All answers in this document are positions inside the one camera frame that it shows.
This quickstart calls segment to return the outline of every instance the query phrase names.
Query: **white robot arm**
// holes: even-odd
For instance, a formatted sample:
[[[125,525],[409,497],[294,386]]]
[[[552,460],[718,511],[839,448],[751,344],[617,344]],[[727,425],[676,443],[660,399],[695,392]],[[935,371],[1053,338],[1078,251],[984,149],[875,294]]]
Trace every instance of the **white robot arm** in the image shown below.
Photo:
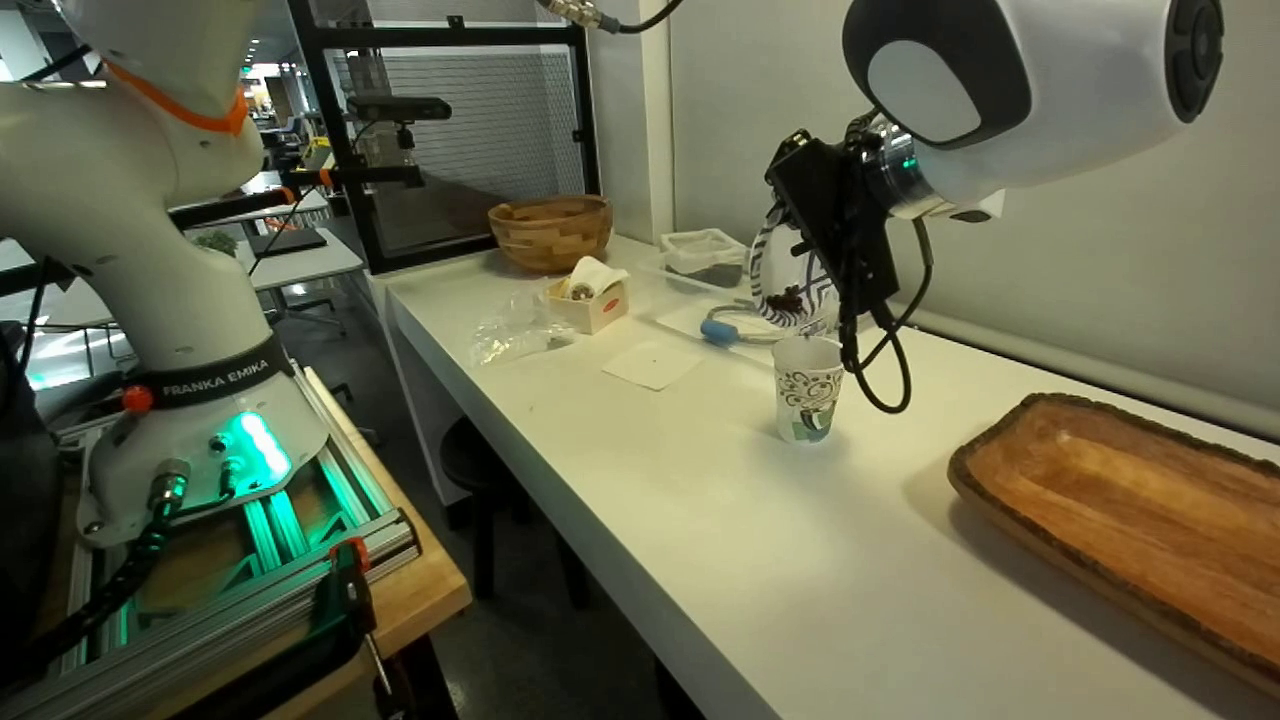
[[[1220,71],[1220,0],[856,0],[846,62],[915,137],[949,205],[1085,171],[1193,123]]]
[[[233,258],[188,245],[171,205],[261,167],[242,104],[256,0],[66,0],[110,89],[0,89],[0,235],[75,270],[141,355],[134,411],[88,448],[82,531],[141,536],[179,467],[184,517],[266,497],[320,454],[326,425]]]
[[[846,18],[853,82],[875,104],[839,146],[791,132],[766,181],[774,224],[799,234],[839,295],[846,367],[884,411],[914,386],[898,344],[884,219],[984,219],[1017,183],[1085,171],[1193,123],[1220,71],[1220,0],[856,0]],[[856,319],[889,332],[904,397],[884,403]]]

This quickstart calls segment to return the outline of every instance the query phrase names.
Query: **cable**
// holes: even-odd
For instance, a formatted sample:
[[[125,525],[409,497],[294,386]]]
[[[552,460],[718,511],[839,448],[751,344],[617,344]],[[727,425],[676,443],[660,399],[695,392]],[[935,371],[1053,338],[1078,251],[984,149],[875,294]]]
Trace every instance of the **cable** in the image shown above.
[[[929,224],[915,219],[915,250],[920,250],[920,288],[907,302],[904,318],[879,338],[879,344],[865,355],[865,367],[889,347],[889,341],[915,318],[920,302],[929,295],[931,283],[931,242],[929,242]]]
[[[669,0],[669,7],[654,14],[646,26],[623,26],[617,18],[601,18],[605,34],[621,34],[621,36],[642,36],[650,27],[656,27],[660,21],[669,21],[680,7],[680,0]]]
[[[914,403],[914,363],[907,363],[907,353],[904,353],[904,341],[901,341],[901,329],[915,318],[920,302],[929,295],[929,283],[931,283],[931,235],[929,235],[929,224],[915,219],[915,245],[920,245],[920,288],[915,295],[907,302],[904,318],[889,318],[889,308],[874,308],[875,326],[884,329],[879,344],[861,355],[856,353],[856,329],[839,329],[839,344],[850,353],[850,378],[856,382],[856,389],[889,418],[901,418],[907,403]],[[867,367],[874,362],[893,347],[893,362],[898,362],[898,371],[901,371],[901,399],[889,403],[874,386],[867,386]]]
[[[34,295],[34,312],[29,312],[29,329],[25,329],[25,355],[17,362],[17,371],[29,371],[29,363],[34,363],[40,306],[46,306],[46,283],[37,283],[37,295]]]
[[[867,382],[867,363],[856,362],[856,329],[839,332],[846,338],[846,347],[853,353],[853,363],[850,363],[850,378],[856,382],[856,389],[889,418],[901,418],[907,403],[914,403],[914,363],[907,363],[907,353],[904,353],[904,341],[898,332],[889,332],[889,347],[898,355],[898,371],[901,371],[901,399],[898,403],[884,403]]]
[[[9,347],[9,341],[0,341],[0,382],[3,382],[3,397],[0,397],[0,411],[9,418],[14,411],[14,399],[17,399],[17,386],[20,386],[20,367],[17,367],[17,347]]]
[[[269,245],[261,251],[254,251],[250,278],[266,264],[266,258],[274,258],[274,250],[281,245],[281,235],[287,234],[287,224],[298,219],[298,213],[304,208],[304,200],[316,192],[320,183],[313,183],[281,219],[281,228],[269,235]]]
[[[69,67],[69,63],[75,63],[86,55],[88,55],[88,43],[75,43],[74,52],[66,52],[66,55],[50,62],[46,67],[20,76],[17,84],[40,84],[46,76],[52,76],[52,71],[62,71],[62,67]]]
[[[177,511],[188,499],[188,467],[171,466],[157,475],[152,497],[148,497],[148,525],[143,531],[130,546],[125,566],[112,573],[110,586],[101,586],[74,618],[66,618],[58,629],[40,631],[29,641],[17,656],[3,659],[0,684],[9,680],[29,680],[40,676],[58,656],[75,648],[88,631],[95,631],[143,581],[152,577],[169,530]]]

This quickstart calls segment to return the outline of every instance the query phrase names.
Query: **wall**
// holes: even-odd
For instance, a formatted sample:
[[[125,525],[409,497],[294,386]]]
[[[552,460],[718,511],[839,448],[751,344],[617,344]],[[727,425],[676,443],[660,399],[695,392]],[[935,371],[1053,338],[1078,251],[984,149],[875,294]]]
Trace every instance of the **wall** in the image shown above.
[[[1209,122],[1106,171],[1017,187],[990,228],[935,224],[931,312],[1280,407],[1280,4],[1225,0]],[[676,224],[750,235],[791,129],[867,101],[846,76],[846,0],[701,0],[674,36]],[[915,283],[898,228],[904,288]]]
[[[642,21],[660,14],[665,0],[601,0],[601,7],[621,21]],[[674,26],[660,26],[646,36],[598,34],[587,43],[601,183],[617,228],[646,242],[674,228],[669,27]]]

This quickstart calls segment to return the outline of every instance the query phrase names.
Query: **wooden cutting board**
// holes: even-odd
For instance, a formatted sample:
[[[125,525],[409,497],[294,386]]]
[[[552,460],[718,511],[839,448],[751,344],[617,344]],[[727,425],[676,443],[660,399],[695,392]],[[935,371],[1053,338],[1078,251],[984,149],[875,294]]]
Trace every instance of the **wooden cutting board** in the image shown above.
[[[953,455],[1030,550],[1280,693],[1280,467],[1078,397],[1030,397]]]

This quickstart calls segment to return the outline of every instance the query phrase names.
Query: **white table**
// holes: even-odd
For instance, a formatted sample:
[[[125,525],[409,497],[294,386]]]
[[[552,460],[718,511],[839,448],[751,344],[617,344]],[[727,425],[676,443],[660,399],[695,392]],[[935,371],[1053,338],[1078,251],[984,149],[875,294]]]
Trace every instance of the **white table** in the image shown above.
[[[654,270],[627,242],[612,262]],[[1280,716],[949,484],[949,455],[1030,392],[1095,397],[1262,460],[1280,460],[1278,443],[907,332],[914,411],[879,418],[846,386],[837,443],[803,454],[774,438],[770,362],[695,344],[688,308],[709,302],[654,274],[601,338],[478,367],[478,329],[534,288],[493,270],[460,258],[385,278],[388,329],[709,716]],[[665,392],[605,371],[642,344],[701,363]]]
[[[345,242],[335,242],[329,228],[316,228],[316,234],[326,235],[326,250],[266,258],[254,274],[254,288],[274,294],[283,283],[309,283],[309,282],[349,278],[349,274],[365,270],[365,262]],[[66,294],[66,302],[50,312],[50,326],[101,329],[101,326],[112,326],[112,312],[86,282],[75,282]]]

